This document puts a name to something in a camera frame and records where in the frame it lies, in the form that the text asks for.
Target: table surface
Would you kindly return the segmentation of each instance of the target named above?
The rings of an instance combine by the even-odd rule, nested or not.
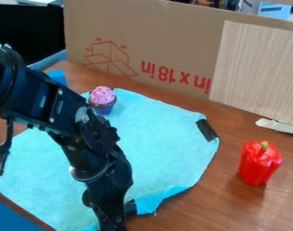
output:
[[[128,230],[293,230],[293,135],[260,128],[254,124],[259,116],[229,106],[109,76],[67,61],[52,67],[55,68],[65,70],[69,87],[78,93],[106,85],[203,113],[220,136],[219,151],[199,183],[164,201],[154,215],[129,217]],[[15,132],[23,129],[16,126]],[[0,120],[0,143],[4,138],[5,123]],[[266,186],[247,186],[237,174],[242,144],[251,139],[273,141],[283,155],[282,166]],[[1,194],[0,200],[44,229],[51,229]]]

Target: light blue cloth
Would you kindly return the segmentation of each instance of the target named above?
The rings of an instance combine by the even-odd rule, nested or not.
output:
[[[115,93],[117,103],[107,118],[133,166],[134,184],[125,200],[136,199],[139,214],[151,213],[198,182],[219,140],[208,142],[198,130],[196,122],[205,118],[199,113],[122,89]],[[13,202],[57,230],[94,230],[93,211],[81,202],[84,190],[47,134],[29,130],[14,138],[0,177],[0,191]]]

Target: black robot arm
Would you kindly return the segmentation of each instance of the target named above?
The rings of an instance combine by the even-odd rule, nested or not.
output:
[[[116,144],[116,129],[94,115],[79,94],[25,67],[8,46],[0,46],[0,118],[8,124],[0,162],[9,153],[13,121],[47,132],[66,154],[71,175],[86,184],[83,202],[96,213],[101,230],[125,230],[124,195],[133,179]],[[127,204],[128,211],[133,208],[132,202]]]

